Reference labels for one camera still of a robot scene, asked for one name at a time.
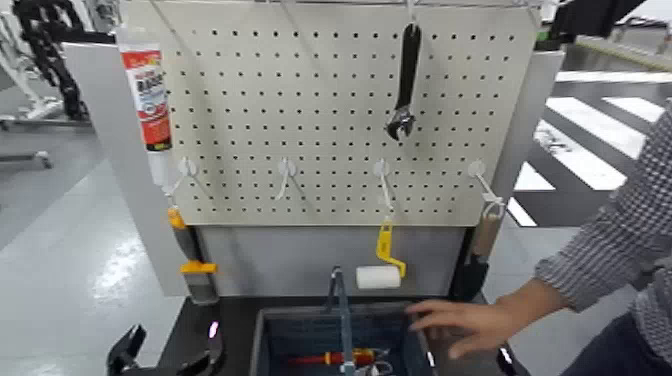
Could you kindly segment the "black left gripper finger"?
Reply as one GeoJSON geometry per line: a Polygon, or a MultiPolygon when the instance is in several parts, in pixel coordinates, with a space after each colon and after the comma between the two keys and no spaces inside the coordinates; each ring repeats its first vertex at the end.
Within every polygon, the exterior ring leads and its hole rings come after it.
{"type": "Polygon", "coordinates": [[[122,375],[128,370],[140,369],[136,358],[146,338],[141,324],[133,325],[111,347],[106,359],[107,375],[122,375]]]}
{"type": "Polygon", "coordinates": [[[225,340],[220,333],[220,323],[214,320],[208,328],[207,346],[204,352],[194,360],[183,363],[177,371],[178,376],[212,376],[225,364],[225,340]]]}

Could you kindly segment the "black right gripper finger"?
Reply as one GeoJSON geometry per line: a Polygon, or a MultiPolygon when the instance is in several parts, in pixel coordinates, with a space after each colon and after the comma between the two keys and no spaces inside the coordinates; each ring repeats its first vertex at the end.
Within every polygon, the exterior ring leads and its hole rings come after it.
{"type": "Polygon", "coordinates": [[[518,376],[516,361],[504,346],[498,349],[497,364],[504,375],[518,376]]]}

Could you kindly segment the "person's bare hand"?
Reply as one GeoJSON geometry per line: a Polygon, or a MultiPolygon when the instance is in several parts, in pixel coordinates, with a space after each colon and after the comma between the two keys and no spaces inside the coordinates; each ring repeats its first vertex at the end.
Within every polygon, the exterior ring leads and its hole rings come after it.
{"type": "Polygon", "coordinates": [[[408,314],[419,314],[411,329],[442,328],[461,338],[448,350],[451,359],[492,350],[535,321],[531,306],[506,296],[494,304],[455,303],[425,300],[410,305],[408,314]]]}

